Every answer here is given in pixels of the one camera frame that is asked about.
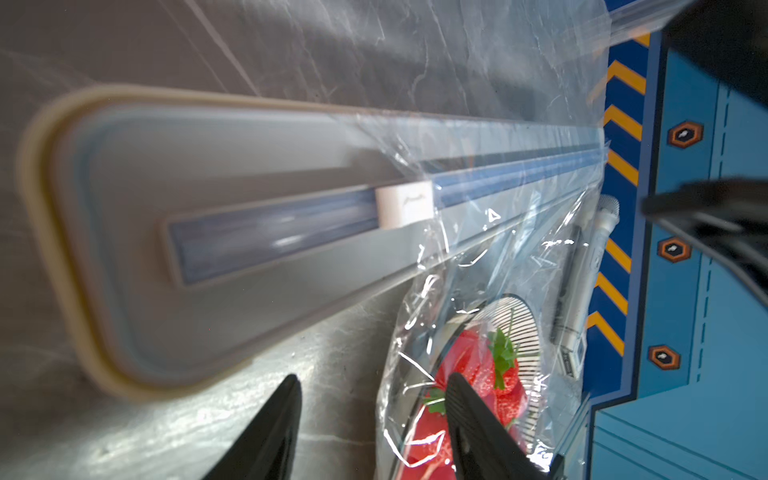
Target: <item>strawberry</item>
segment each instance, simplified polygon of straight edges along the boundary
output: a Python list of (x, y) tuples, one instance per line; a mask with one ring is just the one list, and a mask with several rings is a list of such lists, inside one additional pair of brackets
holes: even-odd
[(494, 393), (497, 396), (509, 394), (513, 390), (513, 388), (515, 388), (515, 386), (520, 383), (520, 378), (518, 377), (519, 371), (520, 369), (518, 368), (518, 362), (517, 360), (515, 360), (515, 366), (507, 370), (502, 376), (502, 378), (504, 379), (504, 389), (494, 390)]
[(468, 379), (467, 372), (470, 370), (470, 361), (472, 360), (472, 351), (476, 350), (480, 337), (471, 330), (465, 330), (454, 340), (451, 349), (445, 354), (440, 363), (440, 368), (435, 376), (435, 386), (443, 391), (448, 388), (448, 377), (453, 372), (460, 372)]
[(527, 407), (528, 397), (525, 395), (523, 384), (518, 382), (510, 393), (498, 397), (496, 417), (506, 429), (509, 429), (512, 421), (520, 418)]
[(401, 480), (455, 480), (455, 473), (450, 467), (453, 462), (451, 437), (448, 434), (448, 420), (444, 415), (426, 410), (422, 413), (406, 452), (406, 459), (410, 465), (423, 463), (404, 467)]
[(484, 398), (495, 391), (493, 385), (496, 381), (496, 371), (493, 366), (493, 359), (490, 355), (486, 355), (485, 358), (486, 360), (480, 365), (480, 368), (475, 374), (475, 378), (470, 382), (472, 388), (481, 398)]

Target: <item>orange hexagon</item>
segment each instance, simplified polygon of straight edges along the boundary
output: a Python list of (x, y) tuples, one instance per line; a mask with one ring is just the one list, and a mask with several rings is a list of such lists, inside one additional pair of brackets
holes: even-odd
[(649, 348), (648, 359), (662, 370), (677, 370), (680, 368), (680, 354), (666, 345)]
[(673, 147), (688, 148), (704, 138), (704, 126), (695, 121), (685, 121), (670, 128), (667, 143)]
[(688, 260), (691, 254), (690, 245), (677, 237), (667, 238), (659, 242), (659, 257), (663, 257), (672, 263)]

